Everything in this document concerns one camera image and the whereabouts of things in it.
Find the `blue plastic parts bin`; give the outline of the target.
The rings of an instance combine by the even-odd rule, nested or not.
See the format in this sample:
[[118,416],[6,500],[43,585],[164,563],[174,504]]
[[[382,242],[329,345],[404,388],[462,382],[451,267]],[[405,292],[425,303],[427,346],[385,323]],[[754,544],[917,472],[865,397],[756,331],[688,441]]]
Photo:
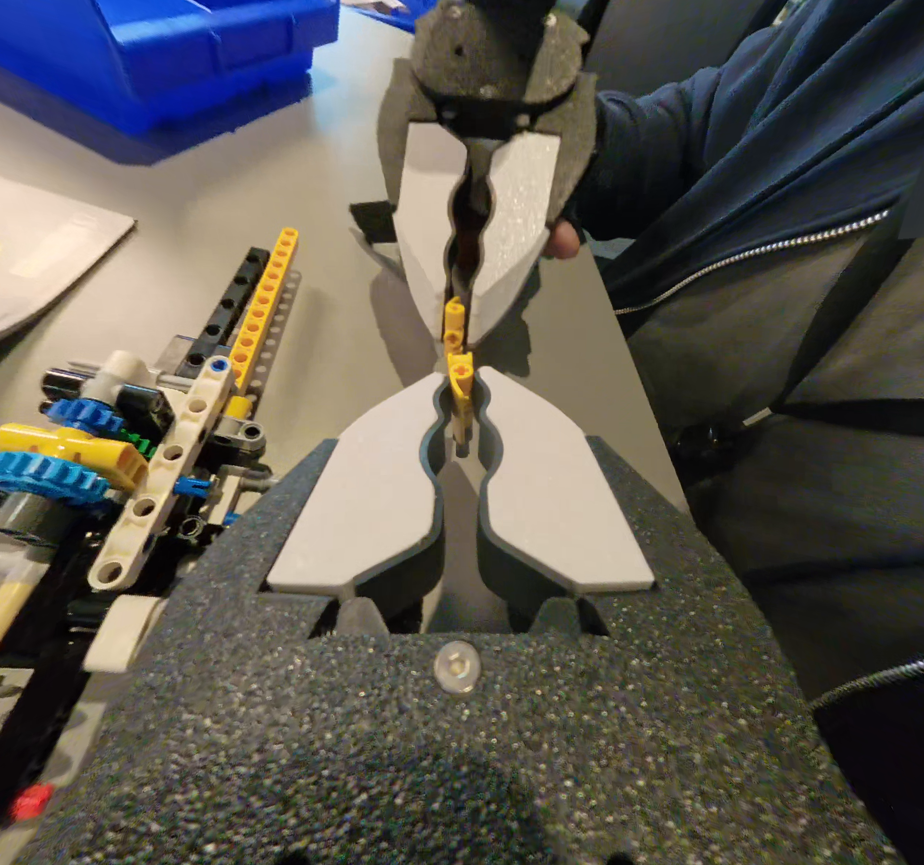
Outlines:
[[340,0],[1,0],[2,69],[118,130],[300,87]]

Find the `lego instruction booklet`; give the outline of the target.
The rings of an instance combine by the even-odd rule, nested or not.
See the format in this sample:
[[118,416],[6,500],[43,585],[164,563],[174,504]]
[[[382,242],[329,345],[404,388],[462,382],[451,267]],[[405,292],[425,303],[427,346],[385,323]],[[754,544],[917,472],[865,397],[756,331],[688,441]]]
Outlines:
[[1,339],[40,317],[136,224],[131,216],[1,178]]

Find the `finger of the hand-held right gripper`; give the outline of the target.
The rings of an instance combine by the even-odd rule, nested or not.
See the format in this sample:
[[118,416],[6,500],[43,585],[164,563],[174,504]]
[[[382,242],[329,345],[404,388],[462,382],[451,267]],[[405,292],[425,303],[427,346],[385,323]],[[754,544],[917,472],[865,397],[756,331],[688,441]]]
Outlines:
[[412,301],[433,340],[443,336],[453,201],[466,170],[466,146],[450,131],[433,122],[410,123],[396,234]]
[[480,234],[469,298],[471,348],[507,315],[547,242],[560,143],[553,134],[518,133],[491,153],[486,173],[491,214]]

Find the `black flat monitor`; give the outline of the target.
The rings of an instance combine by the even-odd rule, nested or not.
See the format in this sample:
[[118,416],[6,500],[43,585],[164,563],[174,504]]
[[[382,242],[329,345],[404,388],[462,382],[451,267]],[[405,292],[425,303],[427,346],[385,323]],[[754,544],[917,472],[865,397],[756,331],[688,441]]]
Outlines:
[[643,96],[725,63],[788,0],[596,0],[586,69],[602,91]]

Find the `yellow lego connector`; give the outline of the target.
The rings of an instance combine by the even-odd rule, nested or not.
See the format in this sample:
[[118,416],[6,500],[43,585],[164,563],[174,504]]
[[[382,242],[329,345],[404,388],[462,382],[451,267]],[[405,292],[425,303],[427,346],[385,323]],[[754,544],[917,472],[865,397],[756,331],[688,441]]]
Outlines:
[[470,352],[452,352],[446,356],[447,376],[453,393],[452,432],[456,454],[464,456],[473,421],[472,390],[476,369]]

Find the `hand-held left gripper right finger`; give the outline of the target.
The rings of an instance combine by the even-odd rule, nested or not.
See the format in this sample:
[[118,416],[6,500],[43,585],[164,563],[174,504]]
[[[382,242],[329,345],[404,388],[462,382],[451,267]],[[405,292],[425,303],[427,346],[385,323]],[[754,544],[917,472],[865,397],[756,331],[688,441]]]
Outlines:
[[494,594],[650,590],[655,577],[590,443],[498,370],[477,372],[478,566]]

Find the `person's right hand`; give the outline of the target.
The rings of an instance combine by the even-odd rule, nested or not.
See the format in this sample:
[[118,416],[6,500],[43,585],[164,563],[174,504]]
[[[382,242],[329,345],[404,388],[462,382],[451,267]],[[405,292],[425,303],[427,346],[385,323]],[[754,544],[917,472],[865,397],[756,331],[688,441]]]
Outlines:
[[542,255],[560,261],[574,259],[578,256],[583,241],[583,231],[580,227],[561,218],[552,227]]

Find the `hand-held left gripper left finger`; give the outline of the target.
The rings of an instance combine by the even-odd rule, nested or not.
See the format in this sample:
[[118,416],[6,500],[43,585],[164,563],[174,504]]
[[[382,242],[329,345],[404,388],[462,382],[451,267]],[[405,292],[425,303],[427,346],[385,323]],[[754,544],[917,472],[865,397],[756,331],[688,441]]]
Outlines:
[[423,597],[444,567],[445,376],[341,433],[267,576],[276,593]]

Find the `lego technic vehicle model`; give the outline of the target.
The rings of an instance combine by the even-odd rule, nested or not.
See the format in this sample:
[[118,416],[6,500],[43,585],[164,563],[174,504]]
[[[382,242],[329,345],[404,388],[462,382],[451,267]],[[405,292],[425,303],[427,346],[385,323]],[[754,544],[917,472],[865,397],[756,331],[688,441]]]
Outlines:
[[298,232],[252,247],[199,335],[41,379],[2,424],[2,832],[40,817],[89,679],[128,671],[169,594],[275,483],[255,419],[299,276]]

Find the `person's right forearm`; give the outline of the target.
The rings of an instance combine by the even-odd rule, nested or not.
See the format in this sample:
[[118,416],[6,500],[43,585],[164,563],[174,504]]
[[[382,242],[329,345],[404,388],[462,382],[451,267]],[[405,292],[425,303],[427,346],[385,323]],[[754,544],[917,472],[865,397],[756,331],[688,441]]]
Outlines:
[[737,157],[769,79],[758,61],[729,61],[644,97],[599,94],[596,151],[565,221],[601,241],[640,236]]

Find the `person's navy jacket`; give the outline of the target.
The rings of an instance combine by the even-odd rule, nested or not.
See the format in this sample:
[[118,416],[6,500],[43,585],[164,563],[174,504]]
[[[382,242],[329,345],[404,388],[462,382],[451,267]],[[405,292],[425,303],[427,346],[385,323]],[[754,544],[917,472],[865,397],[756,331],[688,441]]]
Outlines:
[[725,268],[871,229],[918,177],[923,0],[811,0],[727,62],[743,60],[770,79],[741,151],[607,265],[618,315]]

